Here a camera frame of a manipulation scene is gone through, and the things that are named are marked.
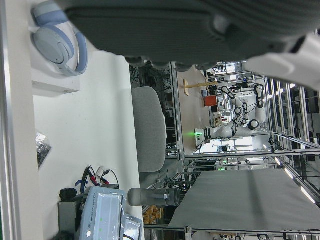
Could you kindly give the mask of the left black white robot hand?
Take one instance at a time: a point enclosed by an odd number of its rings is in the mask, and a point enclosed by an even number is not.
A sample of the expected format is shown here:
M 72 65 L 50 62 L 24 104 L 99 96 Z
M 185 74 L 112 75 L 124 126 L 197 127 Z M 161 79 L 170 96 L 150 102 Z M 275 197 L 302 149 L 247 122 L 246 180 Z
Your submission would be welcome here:
M 320 88 L 317 0 L 59 0 L 99 50 L 180 72 L 219 62 Z

